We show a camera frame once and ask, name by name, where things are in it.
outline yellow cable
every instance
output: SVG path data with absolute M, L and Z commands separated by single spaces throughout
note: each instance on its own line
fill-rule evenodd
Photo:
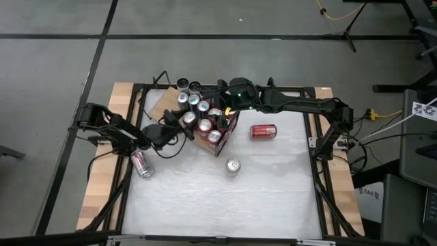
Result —
M 391 113 L 389 115 L 378 115 L 378 114 L 376 114 L 376 117 L 377 118 L 389 118 L 389 117 L 397 115 L 398 113 L 402 113 L 402 110 L 396 111 L 395 113 Z
M 323 8 L 322 8 L 322 5 L 320 4 L 319 0 L 316 0 L 316 1 L 317 1 L 317 4 L 319 5 L 320 10 L 322 10 Z M 329 16 L 329 15 L 326 13 L 326 11 L 323 12 L 323 14 L 324 14 L 328 19 L 330 19 L 330 20 L 332 20 L 332 21 L 339 21 L 339 20 L 341 20 L 341 19 L 343 19 L 343 18 L 346 18 L 346 17 L 352 15 L 353 13 L 359 11 L 363 6 L 364 6 L 364 3 L 361 4 L 361 5 L 360 5 L 358 8 L 356 8 L 354 11 L 352 11 L 352 12 L 350 12 L 349 14 L 346 14 L 345 16 L 342 16 L 342 17 L 340 17 L 340 18 L 333 18 L 333 17 Z

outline label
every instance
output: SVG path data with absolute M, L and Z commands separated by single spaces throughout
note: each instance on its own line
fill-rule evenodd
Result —
M 125 130 L 118 130 L 118 131 L 125 134 L 126 136 L 130 137 L 131 139 L 135 139 L 135 140 L 137 139 L 135 136 L 133 136 L 132 134 L 128 133 Z
M 417 111 L 421 110 L 423 107 L 425 107 L 424 104 L 413 102 L 412 103 L 412 113 L 416 113 Z M 433 121 L 437 121 L 437 108 L 433 106 L 426 106 L 422 111 L 418 112 L 416 114 L 417 116 L 421 116 Z

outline yellow clip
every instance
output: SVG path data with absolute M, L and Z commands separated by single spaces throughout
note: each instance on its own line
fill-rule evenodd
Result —
M 225 110 L 225 115 L 228 115 L 229 112 L 230 112 L 231 110 L 232 110 L 232 109 L 231 109 L 230 107 L 226 108 L 226 110 Z

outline white table surface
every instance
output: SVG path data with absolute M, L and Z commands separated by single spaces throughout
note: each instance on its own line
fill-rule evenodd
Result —
M 147 94 L 147 112 L 163 93 Z M 144 116 L 141 128 L 153 122 Z M 254 124 L 276 124 L 277 137 L 253 141 Z M 132 173 L 122 233 L 320 239 L 306 138 L 302 113 L 242 111 L 218 157 L 189 140 L 172 159 L 148 150 L 156 173 Z M 176 153 L 183 139 L 161 154 Z M 224 173 L 231 157 L 242 164 L 235 178 Z

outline gray floor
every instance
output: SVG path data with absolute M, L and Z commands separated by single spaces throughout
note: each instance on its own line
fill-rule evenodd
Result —
M 321 3 L 332 16 L 359 6 Z M 435 25 L 420 0 L 409 3 L 422 25 Z M 0 33 L 101 33 L 110 4 L 2 1 Z M 326 20 L 315 1 L 125 0 L 119 1 L 110 33 L 313 35 L 341 31 L 350 20 Z M 352 32 L 408 35 L 409 28 L 400 5 L 370 3 Z M 332 87 L 356 115 L 366 108 L 385 114 L 401 109 L 401 95 L 374 94 L 371 85 L 409 84 L 431 68 L 427 59 L 414 58 L 423 50 L 418 42 L 355 44 L 357 53 L 331 41 L 107 40 L 88 101 L 107 104 L 114 82 L 150 82 L 167 70 L 172 81 L 214 83 L 244 76 L 264 84 L 274 77 L 278 85 Z M 27 153 L 23 161 L 0 159 L 0 237 L 31 234 L 96 45 L 96 40 L 0 40 L 0 144 Z M 364 122 L 358 136 L 385 122 Z M 372 148 L 385 162 L 399 155 L 398 145 L 390 139 Z M 76 141 L 48 233 L 74 231 L 94 152 L 90 143 Z M 349 158 L 360 155 L 353 150 Z

